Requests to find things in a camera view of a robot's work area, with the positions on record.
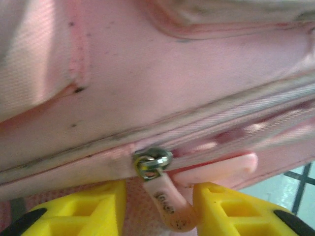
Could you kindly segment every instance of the pink backpack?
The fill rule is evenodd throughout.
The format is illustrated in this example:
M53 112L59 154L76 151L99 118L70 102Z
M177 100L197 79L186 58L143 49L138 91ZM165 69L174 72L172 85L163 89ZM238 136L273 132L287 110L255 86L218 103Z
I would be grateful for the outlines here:
M0 231L14 204L127 179L124 235L176 235L137 177L150 147L188 201L315 159L312 1L0 0L0 19Z

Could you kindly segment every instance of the yellow plastic object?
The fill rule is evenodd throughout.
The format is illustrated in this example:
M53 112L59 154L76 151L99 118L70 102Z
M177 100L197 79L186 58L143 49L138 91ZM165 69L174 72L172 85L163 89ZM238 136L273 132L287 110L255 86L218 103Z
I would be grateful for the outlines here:
M196 184L198 236L297 236L274 213L287 209L213 183Z
M47 208L22 236L120 236L126 209L125 181L110 181L40 204Z

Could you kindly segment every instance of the pink zipper pull tab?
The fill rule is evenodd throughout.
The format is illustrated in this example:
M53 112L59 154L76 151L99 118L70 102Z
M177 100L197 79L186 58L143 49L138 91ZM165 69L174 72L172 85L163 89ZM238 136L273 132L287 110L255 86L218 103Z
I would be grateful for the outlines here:
M197 225L197 213L179 193L163 170L171 163L173 154L153 147L134 155L134 166L144 179L143 187L156 205L162 221L172 231L187 232Z
M179 172L172 179L183 187L191 187L197 183L213 182L224 186L238 184L243 177L253 173L258 164L256 153L236 156L231 159L196 167Z

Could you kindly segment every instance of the zipper slider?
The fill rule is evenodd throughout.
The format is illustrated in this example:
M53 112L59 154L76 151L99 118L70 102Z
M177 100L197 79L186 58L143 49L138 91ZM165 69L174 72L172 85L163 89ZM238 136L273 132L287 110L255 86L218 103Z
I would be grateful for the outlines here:
M162 221L172 231L188 232L197 225L197 213L168 174L163 172L172 160L171 152L158 147L136 152L133 156L134 167L144 179L143 187L156 205Z

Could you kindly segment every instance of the metal ring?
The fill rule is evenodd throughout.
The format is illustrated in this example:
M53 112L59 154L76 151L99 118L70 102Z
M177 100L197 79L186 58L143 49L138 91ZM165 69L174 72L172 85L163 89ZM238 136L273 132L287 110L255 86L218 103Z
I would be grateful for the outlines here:
M142 177L144 180L150 180L150 179L154 179L156 177L159 177L161 175L161 171L160 168L156 168L155 170L151 170L151 171L144 171L141 168L141 164L143 164L144 162L146 162L146 160L148 160L147 156L142 156L139 157L133 164L135 166L135 169L138 173L138 175L140 177Z
M157 168L162 168L164 170L172 162L173 154L162 148L152 147L146 151L135 153L133 158L135 161L141 158L141 162L138 161L137 168L142 171L151 171Z

